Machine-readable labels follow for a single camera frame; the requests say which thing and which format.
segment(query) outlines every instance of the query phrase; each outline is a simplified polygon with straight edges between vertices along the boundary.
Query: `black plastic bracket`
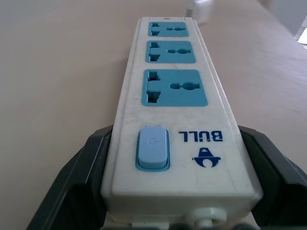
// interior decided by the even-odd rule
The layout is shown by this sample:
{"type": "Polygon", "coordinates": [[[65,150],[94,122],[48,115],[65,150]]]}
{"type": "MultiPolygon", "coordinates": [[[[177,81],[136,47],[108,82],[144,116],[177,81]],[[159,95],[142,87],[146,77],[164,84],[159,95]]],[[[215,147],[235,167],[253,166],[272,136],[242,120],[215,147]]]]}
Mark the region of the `black plastic bracket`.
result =
{"type": "Polygon", "coordinates": [[[264,191],[252,210],[261,227],[307,226],[307,176],[287,159],[266,135],[239,126],[248,154],[264,191]]]}
{"type": "MultiPolygon", "coordinates": [[[[92,134],[62,168],[27,230],[98,230],[103,226],[106,206],[100,187],[112,128],[92,134]]],[[[306,174],[264,134],[239,128],[264,191],[263,199],[252,210],[257,224],[262,230],[307,229],[306,174]]]]}
{"type": "Polygon", "coordinates": [[[62,168],[27,230],[98,230],[106,217],[100,195],[113,126],[92,134],[62,168]]]}

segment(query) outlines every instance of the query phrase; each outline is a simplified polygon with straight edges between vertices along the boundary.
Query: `power strip casing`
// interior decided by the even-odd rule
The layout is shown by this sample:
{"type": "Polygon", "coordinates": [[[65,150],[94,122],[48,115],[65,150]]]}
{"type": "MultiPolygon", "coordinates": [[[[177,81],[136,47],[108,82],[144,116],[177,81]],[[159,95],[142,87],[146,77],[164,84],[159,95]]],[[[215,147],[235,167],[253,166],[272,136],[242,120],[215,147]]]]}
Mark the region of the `power strip casing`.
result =
{"type": "Polygon", "coordinates": [[[112,219],[121,223],[210,219],[219,225],[246,216],[261,199],[262,189],[236,121],[199,28],[191,18],[144,17],[138,21],[101,194],[112,219]],[[188,36],[150,36],[149,25],[155,22],[185,23],[188,36]],[[196,61],[148,62],[148,41],[189,41],[196,61]],[[198,71],[207,105],[142,104],[144,72],[149,69],[198,71]],[[168,131],[167,170],[148,172],[136,167],[138,135],[144,127],[163,127],[168,131]],[[207,159],[202,166],[198,164],[196,158],[202,150],[220,158],[218,163],[214,165],[207,159]]]}

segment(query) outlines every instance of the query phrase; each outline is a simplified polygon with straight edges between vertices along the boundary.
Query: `power switch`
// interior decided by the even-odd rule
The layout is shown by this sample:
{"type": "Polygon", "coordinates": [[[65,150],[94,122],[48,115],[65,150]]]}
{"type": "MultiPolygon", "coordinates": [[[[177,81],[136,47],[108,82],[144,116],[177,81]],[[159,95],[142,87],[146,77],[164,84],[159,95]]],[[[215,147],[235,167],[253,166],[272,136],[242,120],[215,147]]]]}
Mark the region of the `power switch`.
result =
{"type": "Polygon", "coordinates": [[[144,169],[163,169],[168,161],[168,133],[163,127],[144,127],[139,133],[139,166],[144,169]]]}

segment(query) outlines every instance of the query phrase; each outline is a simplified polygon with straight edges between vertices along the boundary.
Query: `table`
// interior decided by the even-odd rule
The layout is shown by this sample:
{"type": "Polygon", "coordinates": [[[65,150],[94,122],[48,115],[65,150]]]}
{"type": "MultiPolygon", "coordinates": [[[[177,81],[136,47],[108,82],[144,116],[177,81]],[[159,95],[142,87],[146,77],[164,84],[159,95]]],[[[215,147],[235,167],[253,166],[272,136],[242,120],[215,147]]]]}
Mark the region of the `table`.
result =
{"type": "MultiPolygon", "coordinates": [[[[19,230],[87,137],[113,123],[137,20],[184,16],[185,0],[6,7],[0,229],[19,230]]],[[[307,51],[255,0],[216,0],[200,29],[237,123],[265,133],[307,171],[307,51]]]]}

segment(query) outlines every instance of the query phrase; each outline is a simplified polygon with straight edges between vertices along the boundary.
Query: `power strip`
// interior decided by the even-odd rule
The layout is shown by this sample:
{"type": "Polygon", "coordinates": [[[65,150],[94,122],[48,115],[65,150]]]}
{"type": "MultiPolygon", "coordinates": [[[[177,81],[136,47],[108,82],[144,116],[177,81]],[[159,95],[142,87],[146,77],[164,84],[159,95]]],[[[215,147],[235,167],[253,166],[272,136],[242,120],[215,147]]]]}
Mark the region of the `power strip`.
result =
{"type": "Polygon", "coordinates": [[[191,18],[138,21],[101,194],[113,221],[221,225],[262,197],[191,18]]]}

